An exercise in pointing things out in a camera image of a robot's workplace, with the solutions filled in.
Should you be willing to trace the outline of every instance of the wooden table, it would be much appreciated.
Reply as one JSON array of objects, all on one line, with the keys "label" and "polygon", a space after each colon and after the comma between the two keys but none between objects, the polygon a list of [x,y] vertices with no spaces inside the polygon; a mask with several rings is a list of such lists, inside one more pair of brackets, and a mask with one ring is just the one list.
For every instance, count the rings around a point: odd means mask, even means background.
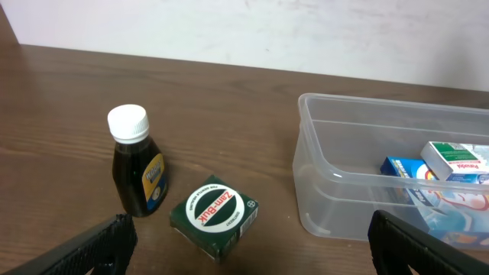
[{"label": "wooden table", "polygon": [[[317,238],[300,224],[292,161],[305,92],[489,107],[489,93],[185,61],[6,47],[0,53],[0,272],[123,212],[106,115],[134,103],[170,168],[128,274],[373,274],[367,242]],[[210,174],[260,213],[222,265],[169,226]],[[483,260],[489,253],[471,252]]]}]

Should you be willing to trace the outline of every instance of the green box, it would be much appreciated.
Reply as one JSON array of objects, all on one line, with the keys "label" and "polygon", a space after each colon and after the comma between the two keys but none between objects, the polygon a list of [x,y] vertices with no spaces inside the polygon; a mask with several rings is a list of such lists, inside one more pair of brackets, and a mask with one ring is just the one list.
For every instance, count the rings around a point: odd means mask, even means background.
[{"label": "green box", "polygon": [[258,214],[258,202],[210,176],[170,213],[170,225],[219,263]]}]

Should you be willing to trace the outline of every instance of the transparent plastic box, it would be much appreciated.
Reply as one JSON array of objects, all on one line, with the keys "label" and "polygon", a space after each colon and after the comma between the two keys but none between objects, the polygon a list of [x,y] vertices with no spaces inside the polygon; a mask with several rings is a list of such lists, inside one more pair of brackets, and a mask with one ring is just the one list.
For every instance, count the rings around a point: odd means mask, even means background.
[{"label": "transparent plastic box", "polygon": [[378,209],[422,228],[392,189],[489,195],[487,185],[380,174],[387,156],[420,159],[428,141],[489,144],[488,110],[320,94],[300,96],[299,110],[293,175],[300,220],[316,236],[367,240]]}]

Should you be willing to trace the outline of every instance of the small bottle with white cap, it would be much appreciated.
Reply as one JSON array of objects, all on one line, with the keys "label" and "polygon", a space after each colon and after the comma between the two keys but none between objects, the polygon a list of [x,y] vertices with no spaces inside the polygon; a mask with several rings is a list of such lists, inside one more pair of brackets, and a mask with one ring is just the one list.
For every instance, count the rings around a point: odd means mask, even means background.
[{"label": "small bottle with white cap", "polygon": [[114,137],[112,176],[128,214],[144,217],[154,212],[167,194],[163,155],[149,136],[146,110],[139,105],[112,109],[108,127]]}]

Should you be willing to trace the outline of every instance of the white wall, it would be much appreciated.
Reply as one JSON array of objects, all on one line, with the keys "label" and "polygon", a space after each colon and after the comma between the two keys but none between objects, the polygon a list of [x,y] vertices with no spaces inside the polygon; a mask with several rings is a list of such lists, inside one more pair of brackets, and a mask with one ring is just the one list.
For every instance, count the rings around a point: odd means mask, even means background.
[{"label": "white wall", "polygon": [[489,0],[0,2],[21,44],[489,91]]}]

